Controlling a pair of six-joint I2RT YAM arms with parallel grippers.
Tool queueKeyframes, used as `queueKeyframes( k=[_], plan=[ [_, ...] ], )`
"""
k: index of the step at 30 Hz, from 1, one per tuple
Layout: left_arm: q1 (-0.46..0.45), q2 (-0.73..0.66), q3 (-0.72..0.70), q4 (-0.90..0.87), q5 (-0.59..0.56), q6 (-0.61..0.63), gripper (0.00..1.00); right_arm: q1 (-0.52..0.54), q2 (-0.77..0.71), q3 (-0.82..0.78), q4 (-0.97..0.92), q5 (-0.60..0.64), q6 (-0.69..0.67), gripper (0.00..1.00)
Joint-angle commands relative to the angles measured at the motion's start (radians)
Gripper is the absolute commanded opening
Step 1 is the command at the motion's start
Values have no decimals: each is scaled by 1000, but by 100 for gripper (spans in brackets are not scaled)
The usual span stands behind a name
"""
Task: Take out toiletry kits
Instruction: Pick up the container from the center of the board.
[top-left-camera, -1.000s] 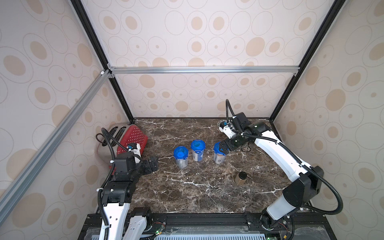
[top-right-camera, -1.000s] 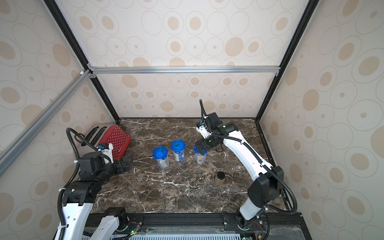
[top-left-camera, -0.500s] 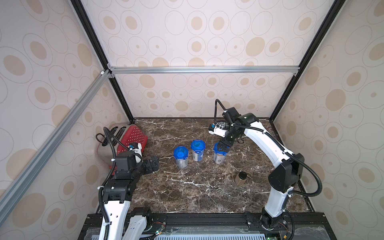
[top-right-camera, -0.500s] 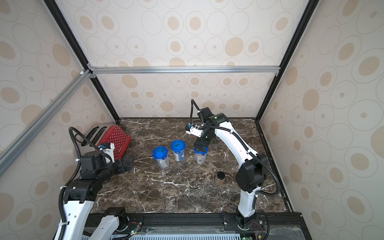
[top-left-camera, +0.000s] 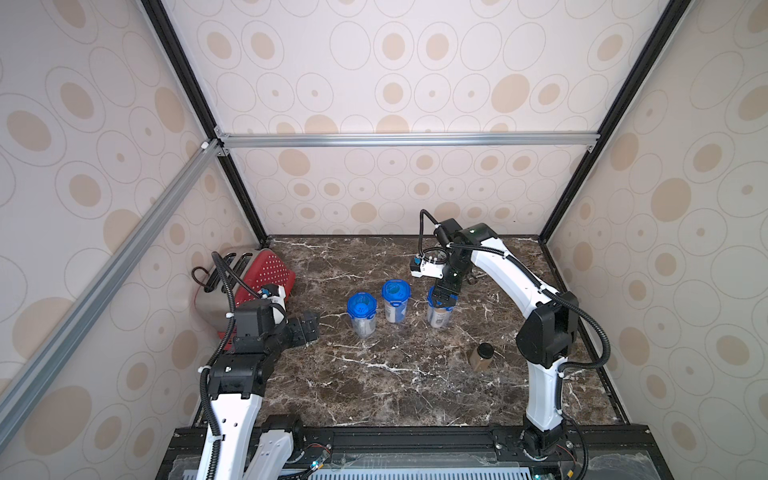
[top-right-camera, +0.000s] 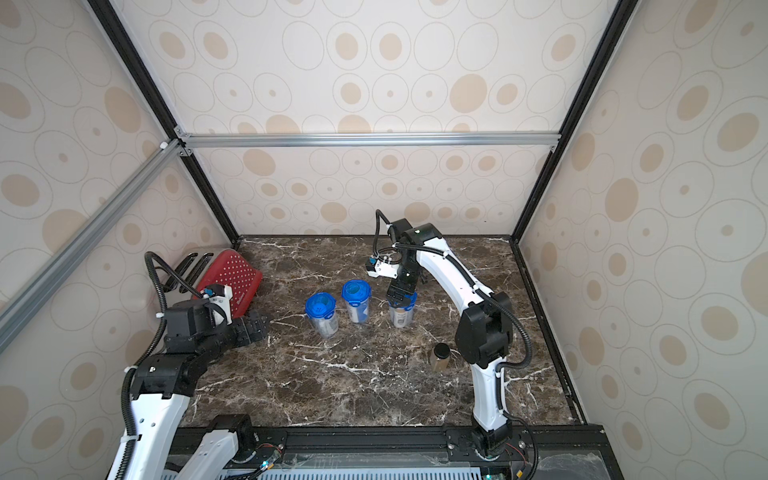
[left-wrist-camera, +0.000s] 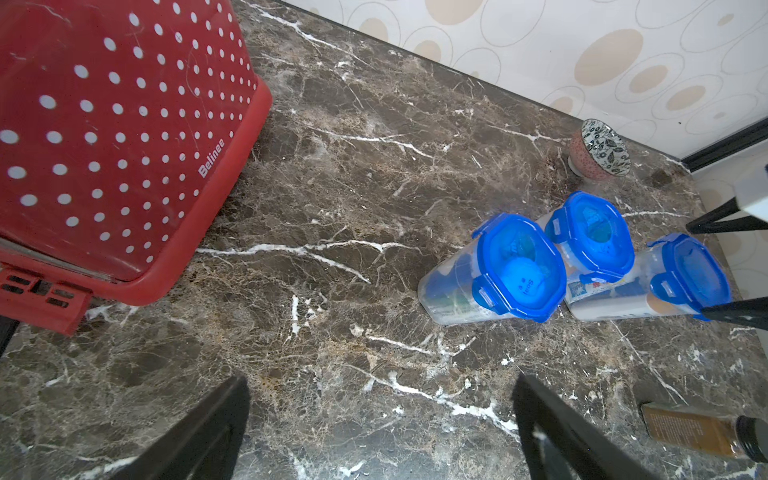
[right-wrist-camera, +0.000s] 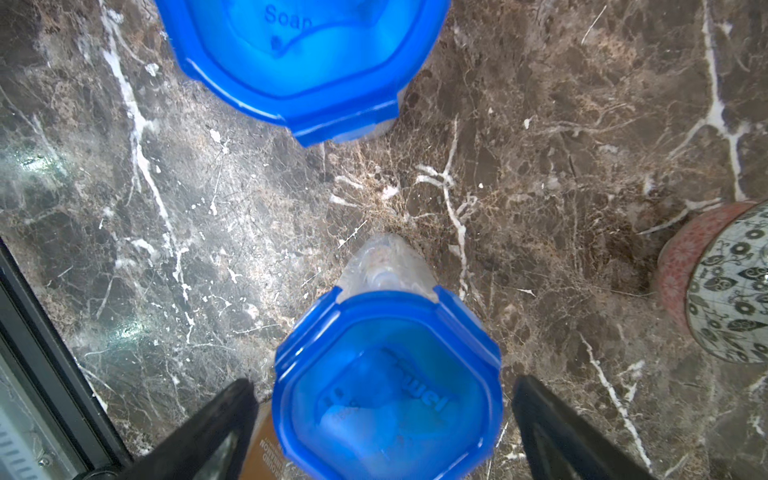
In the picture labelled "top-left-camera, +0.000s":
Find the blue lid container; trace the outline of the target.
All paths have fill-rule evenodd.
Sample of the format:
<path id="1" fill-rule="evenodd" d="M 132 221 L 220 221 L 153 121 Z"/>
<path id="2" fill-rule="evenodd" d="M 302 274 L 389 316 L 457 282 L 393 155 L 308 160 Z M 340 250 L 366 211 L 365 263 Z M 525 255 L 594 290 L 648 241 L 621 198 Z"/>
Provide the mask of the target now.
<path id="1" fill-rule="evenodd" d="M 389 323 L 403 323 L 406 317 L 408 302 L 411 297 L 411 287 L 408 282 L 400 279 L 388 280 L 382 286 L 384 312 Z"/>
<path id="2" fill-rule="evenodd" d="M 448 296 L 448 301 L 439 300 L 431 287 L 427 294 L 427 322 L 430 326 L 435 329 L 445 327 L 450 322 L 457 301 L 458 297 L 453 294 Z"/>
<path id="3" fill-rule="evenodd" d="M 377 306 L 376 298 L 366 292 L 356 293 L 348 299 L 350 324 L 360 338 L 368 338 L 375 332 Z"/>

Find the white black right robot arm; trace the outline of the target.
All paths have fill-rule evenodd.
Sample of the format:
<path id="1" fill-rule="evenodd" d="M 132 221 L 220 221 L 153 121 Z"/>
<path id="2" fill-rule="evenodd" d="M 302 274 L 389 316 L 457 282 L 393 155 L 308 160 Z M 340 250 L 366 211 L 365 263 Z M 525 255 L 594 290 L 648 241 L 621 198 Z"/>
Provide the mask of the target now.
<path id="1" fill-rule="evenodd" d="M 480 223 L 463 228 L 453 218 L 439 221 L 421 210 L 418 253 L 409 268 L 415 278 L 434 280 L 428 295 L 430 308 L 453 308 L 475 267 L 507 294 L 524 317 L 516 345 L 528 365 L 529 393 L 520 442 L 527 456 L 544 459 L 565 437 L 568 417 L 563 412 L 562 387 L 566 371 L 602 368 L 611 355 L 610 341 L 572 292 L 560 292 L 540 279 L 489 226 Z M 601 342 L 600 357 L 589 363 L 569 359 L 582 321 Z"/>

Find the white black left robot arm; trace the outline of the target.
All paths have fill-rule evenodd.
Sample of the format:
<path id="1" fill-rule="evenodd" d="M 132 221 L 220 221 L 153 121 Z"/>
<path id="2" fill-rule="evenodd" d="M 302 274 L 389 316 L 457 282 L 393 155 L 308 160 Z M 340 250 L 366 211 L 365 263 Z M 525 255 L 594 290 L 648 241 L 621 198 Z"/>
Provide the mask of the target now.
<path id="1" fill-rule="evenodd" d="M 224 338 L 198 370 L 200 405 L 207 433 L 200 479 L 285 479 L 284 468 L 310 450 L 296 415 L 273 416 L 255 425 L 269 378 L 282 353 L 319 337 L 319 317 L 288 317 L 279 285 L 248 287 L 219 253 L 213 253 L 228 308 Z"/>

